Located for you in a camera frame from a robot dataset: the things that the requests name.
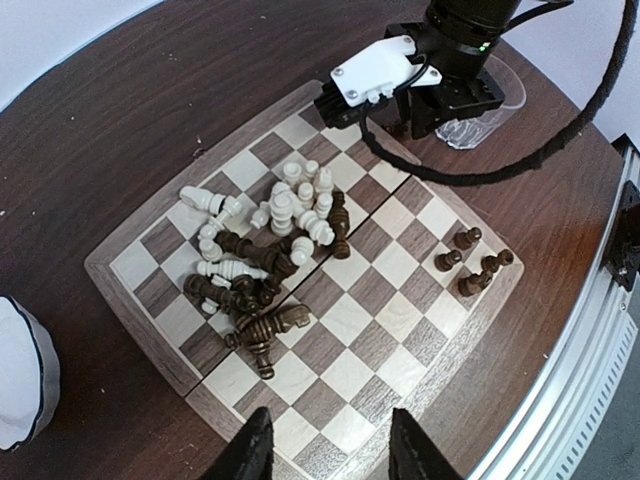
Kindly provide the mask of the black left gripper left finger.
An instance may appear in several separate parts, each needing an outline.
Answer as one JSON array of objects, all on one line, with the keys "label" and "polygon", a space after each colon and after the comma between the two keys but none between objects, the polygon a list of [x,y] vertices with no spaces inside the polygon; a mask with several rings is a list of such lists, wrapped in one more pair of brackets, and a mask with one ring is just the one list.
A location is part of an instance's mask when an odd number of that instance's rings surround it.
[{"label": "black left gripper left finger", "polygon": [[270,411],[257,408],[212,466],[213,479],[272,479],[274,431]]}]

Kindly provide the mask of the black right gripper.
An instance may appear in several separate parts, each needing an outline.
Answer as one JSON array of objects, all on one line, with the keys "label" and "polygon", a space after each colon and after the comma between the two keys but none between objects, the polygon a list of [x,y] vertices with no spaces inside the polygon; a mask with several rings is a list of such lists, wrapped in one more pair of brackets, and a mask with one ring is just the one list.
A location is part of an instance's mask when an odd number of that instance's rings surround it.
[{"label": "black right gripper", "polygon": [[440,84],[408,88],[394,96],[399,119],[387,127],[394,136],[406,132],[420,139],[451,120],[482,116],[501,106],[505,97],[484,68],[502,23],[481,19],[425,19],[395,23],[385,36],[410,36],[417,53],[443,75]]}]

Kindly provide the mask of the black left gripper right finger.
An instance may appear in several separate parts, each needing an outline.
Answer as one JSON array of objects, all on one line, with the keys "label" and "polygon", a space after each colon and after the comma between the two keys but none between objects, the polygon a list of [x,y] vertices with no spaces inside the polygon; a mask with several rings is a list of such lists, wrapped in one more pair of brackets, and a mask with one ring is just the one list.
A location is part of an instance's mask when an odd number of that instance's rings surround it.
[{"label": "black left gripper right finger", "polygon": [[393,409],[388,475],[390,479],[458,480],[458,472],[418,422],[400,408]]}]

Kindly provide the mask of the dark pawn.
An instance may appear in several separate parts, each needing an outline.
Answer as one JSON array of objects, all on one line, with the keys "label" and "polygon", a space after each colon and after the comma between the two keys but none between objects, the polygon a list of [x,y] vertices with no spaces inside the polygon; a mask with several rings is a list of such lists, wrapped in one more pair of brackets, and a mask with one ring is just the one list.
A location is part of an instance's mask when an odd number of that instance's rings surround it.
[{"label": "dark pawn", "polygon": [[462,253],[459,250],[451,250],[434,257],[434,266],[440,272],[448,272],[462,261]]},{"label": "dark pawn", "polygon": [[457,232],[454,237],[454,245],[461,251],[469,250],[482,238],[482,230],[479,227],[473,227],[468,230]]},{"label": "dark pawn", "polygon": [[487,255],[481,260],[481,268],[490,274],[496,274],[501,268],[514,262],[514,254],[509,249],[500,251],[497,255]]}]

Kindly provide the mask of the dark chess knight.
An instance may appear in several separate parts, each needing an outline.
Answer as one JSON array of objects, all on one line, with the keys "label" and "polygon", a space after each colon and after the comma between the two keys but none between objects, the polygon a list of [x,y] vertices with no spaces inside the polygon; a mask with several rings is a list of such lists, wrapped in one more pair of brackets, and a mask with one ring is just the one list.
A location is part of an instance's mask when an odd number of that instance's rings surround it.
[{"label": "dark chess knight", "polygon": [[472,297],[486,289],[492,280],[493,275],[490,272],[472,273],[458,281],[458,291],[463,297]]}]

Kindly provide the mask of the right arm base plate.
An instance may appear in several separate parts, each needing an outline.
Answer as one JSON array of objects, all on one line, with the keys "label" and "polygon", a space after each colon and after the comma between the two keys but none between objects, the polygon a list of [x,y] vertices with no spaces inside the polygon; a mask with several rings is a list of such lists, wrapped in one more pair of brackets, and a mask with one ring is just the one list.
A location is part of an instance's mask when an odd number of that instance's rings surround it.
[{"label": "right arm base plate", "polygon": [[639,273],[639,188],[623,183],[612,231],[605,245],[601,265],[627,292],[634,287]]}]

